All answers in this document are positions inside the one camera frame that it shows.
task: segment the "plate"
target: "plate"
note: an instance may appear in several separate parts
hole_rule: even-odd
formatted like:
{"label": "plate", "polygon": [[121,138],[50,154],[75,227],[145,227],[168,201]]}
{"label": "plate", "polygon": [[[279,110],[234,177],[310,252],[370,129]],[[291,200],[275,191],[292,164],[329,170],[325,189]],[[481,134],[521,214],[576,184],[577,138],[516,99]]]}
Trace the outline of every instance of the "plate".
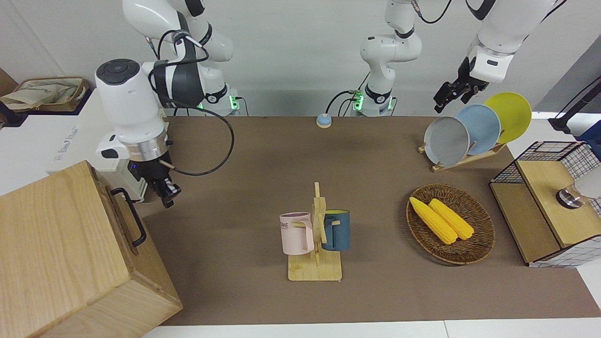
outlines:
{"label": "plate", "polygon": [[458,238],[455,243],[446,245],[434,235],[417,215],[411,202],[407,201],[406,217],[411,234],[432,256],[444,262],[466,265],[483,260],[495,246],[495,228],[490,215],[466,191],[452,185],[434,183],[418,188],[411,196],[426,204],[433,198],[438,198],[474,228],[471,238],[465,241]]}
{"label": "plate", "polygon": [[499,143],[511,142],[526,132],[532,120],[532,109],[523,96],[517,93],[499,93],[488,99],[485,105],[492,108],[501,121],[503,134]]}
{"label": "plate", "polygon": [[463,123],[454,117],[439,117],[424,135],[426,155],[434,164],[452,167],[468,153],[469,134]]}
{"label": "plate", "polygon": [[455,116],[468,130],[469,141],[476,145],[468,155],[486,153],[495,146],[501,134],[501,122],[495,111],[485,105],[467,106]]}

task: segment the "brown mat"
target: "brown mat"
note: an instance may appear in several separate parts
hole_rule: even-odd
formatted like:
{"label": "brown mat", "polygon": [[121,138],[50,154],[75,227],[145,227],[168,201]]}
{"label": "brown mat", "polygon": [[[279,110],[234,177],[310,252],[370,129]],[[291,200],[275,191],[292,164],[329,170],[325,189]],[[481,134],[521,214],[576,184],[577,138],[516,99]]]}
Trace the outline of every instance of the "brown mat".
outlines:
{"label": "brown mat", "polygon": [[[203,171],[227,151],[216,118],[171,118],[171,156]],[[236,147],[219,171],[172,173],[175,206],[139,204],[184,310],[165,325],[290,324],[601,316],[575,269],[527,268],[489,180],[499,155],[431,173],[416,148],[432,118],[231,118]],[[330,208],[351,214],[341,282],[291,282],[278,215],[310,211],[319,181]],[[415,246],[404,220],[409,194],[428,183],[466,190],[490,213],[496,245],[480,263],[450,267]]]}

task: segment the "yellow corn cob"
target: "yellow corn cob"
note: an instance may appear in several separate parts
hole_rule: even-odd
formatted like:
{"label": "yellow corn cob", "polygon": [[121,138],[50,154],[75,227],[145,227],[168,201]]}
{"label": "yellow corn cob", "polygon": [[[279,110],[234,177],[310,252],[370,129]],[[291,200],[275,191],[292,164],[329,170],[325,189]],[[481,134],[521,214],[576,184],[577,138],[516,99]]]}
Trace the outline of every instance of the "yellow corn cob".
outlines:
{"label": "yellow corn cob", "polygon": [[455,230],[459,238],[468,239],[474,234],[474,228],[443,202],[433,198],[428,205]]}
{"label": "yellow corn cob", "polygon": [[434,210],[415,197],[409,197],[413,209],[432,232],[444,243],[451,244],[457,240],[457,233]]}

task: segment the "black metal handle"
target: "black metal handle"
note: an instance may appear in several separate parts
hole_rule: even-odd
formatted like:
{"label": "black metal handle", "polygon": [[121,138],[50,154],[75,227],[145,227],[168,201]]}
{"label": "black metal handle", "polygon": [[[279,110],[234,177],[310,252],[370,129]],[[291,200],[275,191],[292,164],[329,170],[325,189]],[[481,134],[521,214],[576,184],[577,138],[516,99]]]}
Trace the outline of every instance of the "black metal handle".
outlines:
{"label": "black metal handle", "polygon": [[125,196],[125,201],[127,201],[127,205],[129,205],[129,210],[132,211],[133,218],[136,220],[136,224],[138,225],[138,229],[140,230],[140,238],[138,238],[132,242],[132,245],[134,247],[137,247],[140,244],[144,243],[144,241],[146,241],[146,230],[144,230],[142,221],[140,221],[140,217],[138,216],[136,209],[133,207],[132,199],[129,198],[129,194],[127,193],[127,191],[123,188],[117,188],[117,189],[111,190],[111,195],[114,196],[117,194],[123,194]]}

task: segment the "woven basket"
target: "woven basket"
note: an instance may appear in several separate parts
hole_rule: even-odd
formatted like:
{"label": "woven basket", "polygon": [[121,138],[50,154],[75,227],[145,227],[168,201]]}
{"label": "woven basket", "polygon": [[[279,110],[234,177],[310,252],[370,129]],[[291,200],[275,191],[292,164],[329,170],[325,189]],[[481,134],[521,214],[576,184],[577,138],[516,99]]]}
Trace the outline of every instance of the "woven basket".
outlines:
{"label": "woven basket", "polygon": [[495,228],[484,207],[464,190],[446,184],[429,184],[411,194],[428,204],[433,198],[450,207],[474,228],[467,240],[457,239],[451,245],[444,244],[416,214],[407,202],[407,224],[417,242],[432,256],[448,263],[465,265],[479,262],[489,255],[495,245]]}

